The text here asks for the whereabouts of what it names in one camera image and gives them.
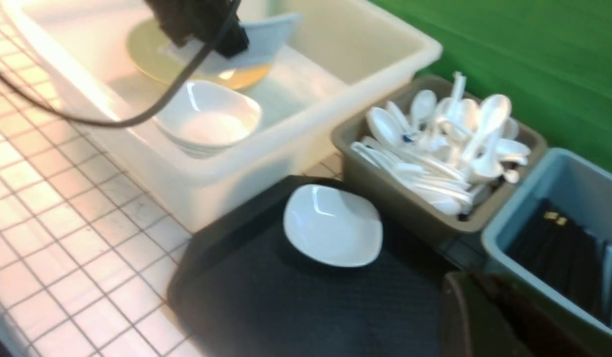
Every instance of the white tile countertop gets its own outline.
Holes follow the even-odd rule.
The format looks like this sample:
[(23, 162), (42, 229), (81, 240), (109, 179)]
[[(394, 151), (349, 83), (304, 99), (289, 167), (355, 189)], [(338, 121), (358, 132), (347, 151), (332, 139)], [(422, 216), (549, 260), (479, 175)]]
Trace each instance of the white tile countertop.
[[(61, 107), (1, 10), (0, 68)], [(307, 174), (339, 172), (332, 156)], [(0, 83), (0, 328), (14, 354), (200, 356), (166, 302), (190, 236), (90, 136)]]

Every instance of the plastic tub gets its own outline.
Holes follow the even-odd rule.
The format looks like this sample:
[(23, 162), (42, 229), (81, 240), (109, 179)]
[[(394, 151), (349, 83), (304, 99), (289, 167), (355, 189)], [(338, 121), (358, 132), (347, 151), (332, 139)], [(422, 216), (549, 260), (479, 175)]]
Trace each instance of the plastic tub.
[[(512, 195), (516, 186), (504, 183), (485, 203), (475, 208), (469, 221), (462, 222), (456, 217), (445, 215), (414, 192), (410, 192), (383, 170), (377, 169), (352, 151), (350, 145), (363, 136), (371, 135), (365, 113), (372, 106), (384, 107), (387, 100), (392, 100), (400, 108), (409, 108), (415, 94), (421, 90), (433, 90), (441, 99), (450, 95), (452, 87), (451, 83), (440, 77), (419, 77), (395, 93), (365, 106), (364, 111), (333, 131), (333, 143), (343, 153), (343, 180), (358, 194), (386, 210), (410, 232), (436, 247), (444, 246), (453, 238), (479, 238), (482, 229)], [(469, 93), (465, 93), (464, 97), (480, 101)], [(532, 154), (528, 156), (528, 166), (517, 169), (519, 175), (524, 178), (544, 155), (547, 145), (541, 135), (521, 123), (517, 140), (532, 150)]]
[[(551, 149), (482, 233), (482, 244), (493, 259), (489, 269), (508, 270), (580, 318), (612, 334), (590, 314), (557, 293), (509, 258), (504, 251), (541, 199), (550, 199), (596, 237), (612, 243), (612, 174), (564, 149)], [(612, 260), (605, 269), (612, 269)]]
[[(138, 71), (125, 50), (131, 28), (152, 16), (143, 0), (19, 3), (4, 6), (68, 109), (127, 118), (165, 89)], [(92, 130), (191, 231), (329, 156), (335, 125), (404, 85), (442, 53), (435, 40), (365, 0), (245, 0), (238, 14), (254, 20), (287, 12), (303, 16), (289, 48), (260, 84), (244, 91), (264, 111), (257, 135), (195, 160), (153, 122)]]

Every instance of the black device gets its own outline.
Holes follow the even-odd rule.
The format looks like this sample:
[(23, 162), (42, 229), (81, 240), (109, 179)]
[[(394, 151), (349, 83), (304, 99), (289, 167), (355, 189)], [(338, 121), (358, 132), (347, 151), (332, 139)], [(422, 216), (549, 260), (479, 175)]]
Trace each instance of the black device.
[[(154, 12), (161, 30), (177, 46), (184, 47), (190, 39), (208, 43), (216, 38), (226, 22), (232, 0), (145, 0)], [(218, 54), (231, 58), (249, 47), (249, 38), (237, 21), (230, 23), (228, 32), (218, 43)]]
[(175, 45), (183, 47), (193, 38), (203, 41), (204, 45), (156, 103), (139, 115), (125, 120), (90, 119), (63, 113), (24, 93), (1, 71), (0, 81), (30, 104), (63, 120), (102, 128), (128, 128), (143, 124), (169, 104), (185, 81), (213, 50), (231, 58), (248, 48), (249, 39), (240, 27), (236, 14), (240, 2), (241, 0), (145, 0), (154, 12), (160, 28)]

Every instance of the black tray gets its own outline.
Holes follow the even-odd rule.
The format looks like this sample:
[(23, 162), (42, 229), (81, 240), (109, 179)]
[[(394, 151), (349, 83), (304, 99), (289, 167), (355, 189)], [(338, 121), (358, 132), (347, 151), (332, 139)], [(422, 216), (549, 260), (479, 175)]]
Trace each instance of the black tray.
[(456, 268), (382, 215), (383, 251), (369, 266), (304, 257), (282, 218), (308, 183), (348, 190), (287, 177), (192, 238), (168, 298), (199, 347), (213, 357), (439, 356), (441, 283)]

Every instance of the dark brown bin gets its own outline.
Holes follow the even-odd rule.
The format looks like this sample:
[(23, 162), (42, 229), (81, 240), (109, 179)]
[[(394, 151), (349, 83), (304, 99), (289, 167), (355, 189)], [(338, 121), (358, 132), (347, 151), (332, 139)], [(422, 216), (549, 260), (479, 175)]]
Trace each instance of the dark brown bin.
[[(476, 242), (481, 249), (478, 237), (482, 229), (502, 208), (519, 184), (503, 183), (496, 188), (485, 203), (474, 209), (469, 221), (462, 222), (456, 217), (443, 214), (350, 149), (350, 145), (356, 140), (366, 135), (371, 136), (365, 118), (366, 112), (371, 107), (383, 108), (385, 103), (391, 100), (401, 109), (408, 109), (412, 99), (419, 91), (433, 90), (438, 98), (442, 99), (451, 94), (452, 87), (453, 84), (440, 77), (433, 75), (418, 77), (337, 126), (332, 133), (332, 141), (342, 153), (343, 181), (358, 194), (372, 201), (380, 210), (394, 217), (415, 236), (437, 248), (444, 248), (445, 244), (448, 244), (453, 238), (462, 238)], [(464, 97), (480, 102), (478, 98), (469, 93), (465, 93)], [(521, 123), (519, 123), (517, 140), (527, 145), (532, 151), (528, 156), (528, 166), (516, 169), (521, 177), (520, 181), (523, 181), (530, 170), (541, 160), (548, 145), (543, 136)]]

